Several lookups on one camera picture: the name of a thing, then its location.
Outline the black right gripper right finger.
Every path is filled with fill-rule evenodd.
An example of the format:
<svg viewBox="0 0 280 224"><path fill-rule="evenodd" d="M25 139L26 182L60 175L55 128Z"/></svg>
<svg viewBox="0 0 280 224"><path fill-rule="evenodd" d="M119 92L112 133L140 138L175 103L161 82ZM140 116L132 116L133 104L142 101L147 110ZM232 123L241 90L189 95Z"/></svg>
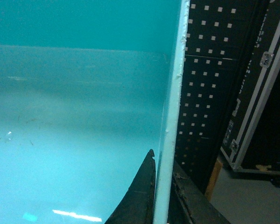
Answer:
<svg viewBox="0 0 280 224"><path fill-rule="evenodd" d="M168 208L170 224L228 224L180 165L174 161Z"/></svg>

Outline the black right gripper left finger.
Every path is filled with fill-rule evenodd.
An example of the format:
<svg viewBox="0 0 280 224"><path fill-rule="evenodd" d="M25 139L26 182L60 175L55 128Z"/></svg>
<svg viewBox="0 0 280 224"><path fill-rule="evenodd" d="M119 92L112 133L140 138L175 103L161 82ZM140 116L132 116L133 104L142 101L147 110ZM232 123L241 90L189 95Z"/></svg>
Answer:
<svg viewBox="0 0 280 224"><path fill-rule="evenodd" d="M143 160L128 191L107 224L151 224L153 220L156 164L150 149Z"/></svg>

